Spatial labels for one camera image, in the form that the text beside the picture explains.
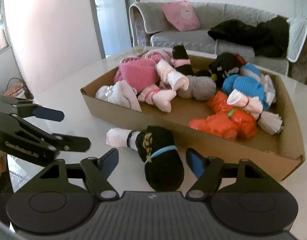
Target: table surface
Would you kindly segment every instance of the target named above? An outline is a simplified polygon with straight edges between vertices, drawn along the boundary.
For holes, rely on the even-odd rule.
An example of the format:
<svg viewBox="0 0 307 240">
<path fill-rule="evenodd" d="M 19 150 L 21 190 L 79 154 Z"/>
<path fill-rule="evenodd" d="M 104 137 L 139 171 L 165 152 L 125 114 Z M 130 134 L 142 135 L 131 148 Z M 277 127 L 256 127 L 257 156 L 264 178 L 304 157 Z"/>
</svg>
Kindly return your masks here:
<svg viewBox="0 0 307 240">
<path fill-rule="evenodd" d="M 65 159 L 66 163 L 79 163 L 89 156 L 101 157 L 111 149 L 110 146 L 106 145 L 106 133 L 113 126 L 90 114 L 80 93 L 80 88 L 115 68 L 124 57 L 136 56 L 148 49 L 152 48 L 134 47 L 126 52 L 98 61 L 35 98 L 37 104 L 63 111 L 65 118 L 62 122 L 46 121 L 34 117 L 26 118 L 29 122 L 49 133 L 88 137 L 92 143 L 91 148 L 86 153 L 61 152 L 59 158 Z M 201 52 L 188 51 L 188 53 L 215 58 L 215 55 Z M 307 239 L 307 86 L 285 76 L 281 76 L 281 78 L 294 104 L 306 152 L 304 164 L 281 183 L 298 201 L 299 213 L 291 233 L 302 240 Z M 184 154 L 181 154 L 181 157 L 185 167 L 185 179 L 180 190 L 185 193 L 195 183 L 196 179 L 185 163 Z M 15 191 L 42 169 L 42 167 L 12 156 L 8 156 L 8 164 Z M 120 195 L 126 190 L 152 191 L 145 179 L 143 162 L 137 152 L 129 148 L 119 149 L 119 164 L 108 181 Z M 232 180 L 227 179 L 224 184 L 232 182 Z M 71 179 L 71 183 L 83 185 L 81 180 L 76 179 Z"/>
</svg>

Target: white sock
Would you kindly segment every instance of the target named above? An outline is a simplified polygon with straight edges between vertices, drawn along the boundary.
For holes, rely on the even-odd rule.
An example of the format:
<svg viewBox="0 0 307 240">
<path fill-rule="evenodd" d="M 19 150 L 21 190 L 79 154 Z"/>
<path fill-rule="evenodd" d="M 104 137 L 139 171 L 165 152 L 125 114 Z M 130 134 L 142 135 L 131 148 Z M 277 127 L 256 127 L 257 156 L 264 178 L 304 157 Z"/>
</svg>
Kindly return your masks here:
<svg viewBox="0 0 307 240">
<path fill-rule="evenodd" d="M 127 147 L 127 138 L 132 130 L 112 128 L 107 132 L 106 144 L 112 147 Z M 130 138 L 130 147 L 137 151 L 135 140 L 140 132 L 135 131 Z"/>
</svg>

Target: sock doll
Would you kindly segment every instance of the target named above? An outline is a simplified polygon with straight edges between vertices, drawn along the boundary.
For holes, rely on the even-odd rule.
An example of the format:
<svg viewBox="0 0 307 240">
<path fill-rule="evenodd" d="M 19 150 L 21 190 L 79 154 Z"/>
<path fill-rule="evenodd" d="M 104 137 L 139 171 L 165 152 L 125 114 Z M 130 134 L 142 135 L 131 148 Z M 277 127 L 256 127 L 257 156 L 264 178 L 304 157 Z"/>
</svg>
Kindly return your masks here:
<svg viewBox="0 0 307 240">
<path fill-rule="evenodd" d="M 194 98 L 198 101 L 208 101 L 216 92 L 216 84 L 209 77 L 196 77 L 188 75 L 189 88 L 184 91 L 177 90 L 177 95 L 181 98 Z"/>
<path fill-rule="evenodd" d="M 118 81 L 114 86 L 102 86 L 97 91 L 96 98 L 126 108 L 141 112 L 137 99 L 137 91 L 130 87 L 127 81 Z"/>
<path fill-rule="evenodd" d="M 176 45 L 173 47 L 172 57 L 171 63 L 178 72 L 185 76 L 193 76 L 191 61 L 183 45 Z"/>
<path fill-rule="evenodd" d="M 209 71 L 211 74 L 216 74 L 217 79 L 215 83 L 217 87 L 222 87 L 224 80 L 231 76 L 232 74 L 238 74 L 242 65 L 242 57 L 236 54 L 231 54 L 229 52 L 222 53 L 217 56 L 216 60 L 209 64 Z M 202 76 L 205 75 L 206 71 L 198 71 L 195 75 Z"/>
<path fill-rule="evenodd" d="M 240 68 L 240 75 L 241 76 L 249 76 L 249 77 L 253 77 L 255 80 L 257 80 L 258 82 L 260 82 L 261 79 L 261 73 L 260 70 L 257 69 L 257 67 L 253 64 L 246 64 L 243 65 Z"/>
<path fill-rule="evenodd" d="M 160 78 L 156 70 L 156 63 L 147 58 L 129 60 L 119 65 L 113 81 L 125 80 L 135 88 L 138 93 L 143 89 L 159 82 Z"/>
<path fill-rule="evenodd" d="M 258 120 L 258 125 L 267 133 L 273 135 L 283 129 L 282 119 L 278 114 L 263 111 Z"/>
<path fill-rule="evenodd" d="M 171 86 L 172 90 L 187 90 L 189 87 L 189 79 L 176 71 L 168 62 L 165 60 L 160 60 L 156 66 L 158 75 L 164 83 Z"/>
<path fill-rule="evenodd" d="M 129 61 L 138 60 L 138 59 L 139 59 L 138 57 L 126 57 L 120 61 L 119 65 L 122 63 L 127 63 Z"/>
<path fill-rule="evenodd" d="M 234 89 L 227 99 L 229 106 L 237 106 L 250 113 L 256 120 L 262 113 L 263 106 L 258 97 L 247 97 L 240 91 Z"/>
<path fill-rule="evenodd" d="M 143 54 L 142 58 L 152 59 L 156 64 L 163 59 L 170 64 L 172 55 L 169 51 L 165 51 L 163 49 L 153 49 Z"/>
<path fill-rule="evenodd" d="M 170 113 L 170 101 L 175 98 L 177 92 L 174 90 L 161 90 L 156 85 L 145 88 L 138 96 L 140 102 L 147 102 L 149 105 L 155 105 L 161 111 Z"/>
<path fill-rule="evenodd" d="M 236 139 L 239 130 L 239 126 L 225 113 L 214 114 L 207 119 L 193 119 L 188 126 L 232 141 Z"/>
<path fill-rule="evenodd" d="M 229 95 L 234 89 L 248 97 L 258 97 L 264 110 L 267 110 L 270 107 L 266 100 L 264 86 L 253 77 L 232 75 L 226 78 L 221 90 Z"/>
<path fill-rule="evenodd" d="M 262 75 L 260 70 L 255 65 L 250 63 L 240 68 L 240 75 L 253 77 L 255 80 L 260 82 L 261 85 L 263 85 L 265 101 L 268 106 L 276 102 L 276 90 L 269 75 Z"/>
<path fill-rule="evenodd" d="M 227 104 L 227 100 L 228 96 L 225 93 L 218 91 L 217 94 L 207 102 L 207 106 L 209 106 L 216 113 L 216 115 L 226 114 L 231 121 L 237 124 L 239 127 L 239 137 L 250 138 L 256 135 L 257 123 L 255 118 L 251 114 L 246 113 L 238 107 L 229 106 Z M 222 127 L 223 129 L 225 128 L 222 126 L 221 122 L 218 122 L 217 124 L 217 121 L 219 121 L 217 118 L 219 117 L 214 117 L 212 119 L 216 126 L 212 127 L 211 131 L 213 129 L 219 129 L 219 127 Z"/>
<path fill-rule="evenodd" d="M 146 180 L 154 190 L 176 191 L 181 186 L 184 169 L 171 131 L 159 126 L 148 126 L 141 132 L 113 128 L 106 142 L 112 147 L 136 150 L 144 162 Z"/>
</svg>

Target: gray sock doll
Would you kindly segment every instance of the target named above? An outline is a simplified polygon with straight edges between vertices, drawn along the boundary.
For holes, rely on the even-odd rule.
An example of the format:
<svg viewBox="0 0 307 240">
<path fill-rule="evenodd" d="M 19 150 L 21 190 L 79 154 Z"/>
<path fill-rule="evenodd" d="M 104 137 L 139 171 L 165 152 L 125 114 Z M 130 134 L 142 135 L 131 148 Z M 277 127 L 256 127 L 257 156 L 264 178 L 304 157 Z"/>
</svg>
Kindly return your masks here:
<svg viewBox="0 0 307 240">
<path fill-rule="evenodd" d="M 187 76 L 189 79 L 189 88 L 184 91 L 178 89 L 177 95 L 181 98 L 194 98 L 198 101 L 208 101 L 216 92 L 216 84 L 209 77 Z"/>
</svg>

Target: pink sock doll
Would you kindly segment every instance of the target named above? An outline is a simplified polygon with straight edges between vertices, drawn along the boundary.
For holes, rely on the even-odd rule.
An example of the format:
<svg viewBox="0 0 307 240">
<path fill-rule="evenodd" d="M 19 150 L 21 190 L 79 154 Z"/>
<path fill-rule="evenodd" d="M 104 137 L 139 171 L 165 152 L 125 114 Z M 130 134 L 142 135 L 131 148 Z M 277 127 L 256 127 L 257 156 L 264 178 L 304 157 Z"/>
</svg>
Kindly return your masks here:
<svg viewBox="0 0 307 240">
<path fill-rule="evenodd" d="M 159 82 L 160 78 L 156 70 L 156 63 L 151 59 L 141 58 L 119 65 L 113 81 L 116 83 L 122 80 L 127 81 L 131 87 L 141 93 L 146 87 Z"/>
<path fill-rule="evenodd" d="M 171 86 L 172 90 L 187 90 L 189 88 L 189 79 L 176 71 L 168 62 L 160 60 L 156 66 L 158 75 L 164 83 Z"/>
<path fill-rule="evenodd" d="M 147 102 L 149 105 L 155 105 L 161 111 L 170 113 L 170 101 L 175 98 L 177 92 L 174 90 L 161 90 L 156 85 L 145 88 L 138 96 L 140 102 Z"/>
</svg>

